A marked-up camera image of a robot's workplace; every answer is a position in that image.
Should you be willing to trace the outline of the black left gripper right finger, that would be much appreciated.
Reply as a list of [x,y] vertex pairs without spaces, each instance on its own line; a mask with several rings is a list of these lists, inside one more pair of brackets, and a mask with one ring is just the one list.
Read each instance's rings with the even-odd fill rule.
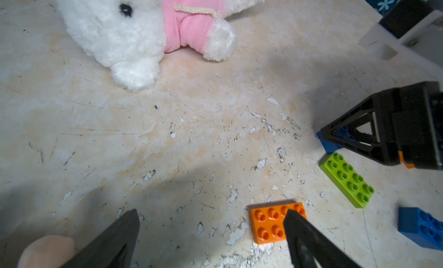
[[293,267],[359,267],[297,211],[288,211],[283,226]]

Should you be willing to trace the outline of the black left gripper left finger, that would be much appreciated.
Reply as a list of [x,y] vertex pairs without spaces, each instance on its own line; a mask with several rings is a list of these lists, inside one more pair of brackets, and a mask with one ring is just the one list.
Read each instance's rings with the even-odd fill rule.
[[127,211],[62,268],[128,268],[139,230],[137,210]]

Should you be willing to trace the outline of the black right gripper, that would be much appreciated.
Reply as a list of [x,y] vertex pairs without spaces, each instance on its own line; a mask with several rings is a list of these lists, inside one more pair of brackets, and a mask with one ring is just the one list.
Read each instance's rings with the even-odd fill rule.
[[399,165],[402,151],[417,169],[442,170],[442,126],[440,85],[421,82],[372,94],[320,133],[324,141],[386,166]]

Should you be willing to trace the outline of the green lego brick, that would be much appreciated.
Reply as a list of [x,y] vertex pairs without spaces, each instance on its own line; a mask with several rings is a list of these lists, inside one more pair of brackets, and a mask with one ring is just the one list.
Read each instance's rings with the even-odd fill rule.
[[364,209],[370,202],[375,193],[374,188],[368,185],[341,154],[328,154],[320,162],[320,168],[354,207]]

